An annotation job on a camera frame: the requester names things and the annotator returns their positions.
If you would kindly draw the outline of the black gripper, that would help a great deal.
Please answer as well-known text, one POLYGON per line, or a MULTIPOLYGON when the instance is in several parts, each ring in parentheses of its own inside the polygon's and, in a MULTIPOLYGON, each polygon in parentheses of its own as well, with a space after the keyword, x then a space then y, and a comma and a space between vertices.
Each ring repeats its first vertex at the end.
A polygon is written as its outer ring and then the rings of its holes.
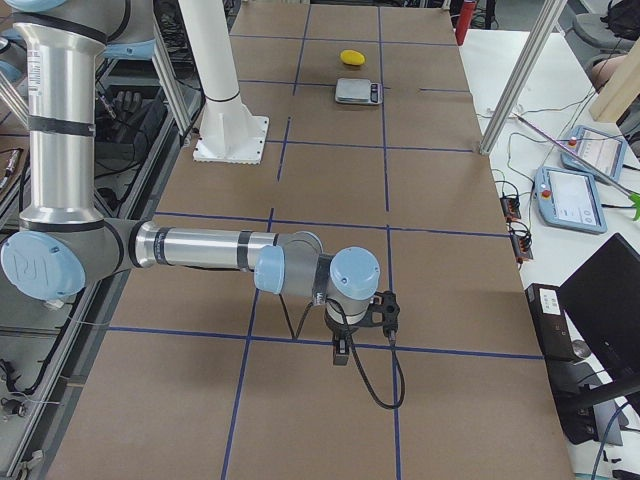
POLYGON ((336 321, 329 311, 325 312, 324 318, 326 326, 332 332, 332 363, 334 366, 346 366, 349 360, 347 332, 354 334, 359 327, 357 325, 346 327, 343 321, 336 321))

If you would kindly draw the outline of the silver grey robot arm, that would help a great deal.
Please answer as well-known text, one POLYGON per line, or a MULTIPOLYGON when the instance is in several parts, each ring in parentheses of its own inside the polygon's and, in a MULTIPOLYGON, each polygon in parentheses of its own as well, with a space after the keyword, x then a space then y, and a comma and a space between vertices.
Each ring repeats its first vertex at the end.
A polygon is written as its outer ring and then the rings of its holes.
POLYGON ((310 232, 168 228, 95 208, 96 59, 108 46, 153 44, 152 3, 15 1, 12 9, 27 46, 31 201, 1 249, 8 280, 54 300, 153 265, 249 271, 259 290, 323 306, 335 363, 355 359, 353 334, 372 323, 380 276, 368 250, 328 255, 310 232))

